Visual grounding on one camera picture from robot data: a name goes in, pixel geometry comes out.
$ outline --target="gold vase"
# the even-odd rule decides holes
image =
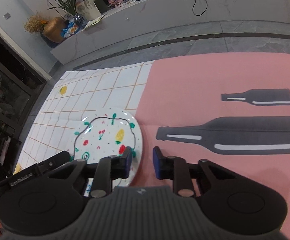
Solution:
[[[60,17],[55,17],[45,25],[43,35],[50,41],[61,43],[64,37],[61,36],[62,29],[66,28],[64,20]]]

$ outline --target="green plant leaves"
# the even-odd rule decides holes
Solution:
[[[77,11],[76,11],[76,0],[66,0],[66,1],[63,1],[63,0],[57,0],[58,4],[60,6],[55,6],[55,7],[52,7],[52,8],[49,8],[48,10],[50,9],[55,9],[55,8],[61,8],[63,9],[64,11],[67,11],[69,12],[70,14],[72,14],[73,16],[75,14],[77,14]]]

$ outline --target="bottle print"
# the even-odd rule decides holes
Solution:
[[[223,155],[290,154],[290,116],[219,117],[203,125],[159,127],[156,139],[198,144]]]
[[[289,89],[251,89],[243,93],[222,94],[222,101],[239,101],[254,106],[290,106]]]

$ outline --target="glass door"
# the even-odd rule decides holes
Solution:
[[[0,122],[18,138],[35,100],[35,92],[0,63]]]

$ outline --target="painted plate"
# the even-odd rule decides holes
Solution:
[[[85,159],[87,163],[97,163],[103,157],[124,152],[125,147],[133,149],[133,160],[129,177],[116,179],[115,186],[128,186],[138,170],[143,137],[136,119],[126,110],[120,108],[102,108],[84,118],[74,130],[66,149],[74,160]],[[85,194],[88,194],[93,179],[89,180]]]

